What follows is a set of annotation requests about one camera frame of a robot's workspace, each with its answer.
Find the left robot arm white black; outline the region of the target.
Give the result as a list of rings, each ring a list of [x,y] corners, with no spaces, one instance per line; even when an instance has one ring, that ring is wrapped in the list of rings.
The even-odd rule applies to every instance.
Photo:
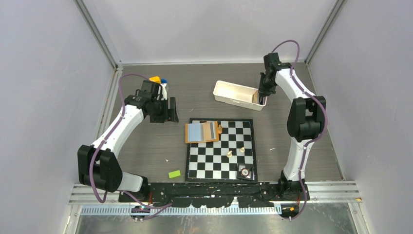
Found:
[[[90,145],[77,152],[79,182],[106,192],[130,191],[138,202],[149,197],[147,178],[124,172],[117,160],[133,130],[145,119],[151,123],[178,122],[176,99],[168,96],[169,85],[144,80],[135,94],[123,100],[121,110],[109,128]]]

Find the credit cards stack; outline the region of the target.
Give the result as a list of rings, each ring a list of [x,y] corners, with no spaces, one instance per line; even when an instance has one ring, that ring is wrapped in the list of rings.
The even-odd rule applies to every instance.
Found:
[[[261,102],[262,102],[262,97],[261,97],[259,91],[255,91],[253,96],[252,96],[252,103],[261,104]]]

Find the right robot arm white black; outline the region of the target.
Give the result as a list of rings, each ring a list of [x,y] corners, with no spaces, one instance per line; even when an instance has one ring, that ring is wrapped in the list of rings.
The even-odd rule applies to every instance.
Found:
[[[326,99],[316,96],[298,79],[291,63],[283,63],[278,53],[264,56],[265,71],[261,73],[259,100],[280,87],[291,102],[287,131],[291,145],[286,166],[281,172],[275,196],[283,200],[306,199],[305,166],[312,145],[326,129]]]

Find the white rectangular plastic tray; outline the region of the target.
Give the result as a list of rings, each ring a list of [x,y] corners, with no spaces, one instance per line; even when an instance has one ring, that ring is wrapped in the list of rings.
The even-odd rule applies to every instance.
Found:
[[[252,96],[255,91],[258,91],[258,89],[218,80],[215,84],[213,95],[216,101],[261,111],[266,105],[252,103]]]

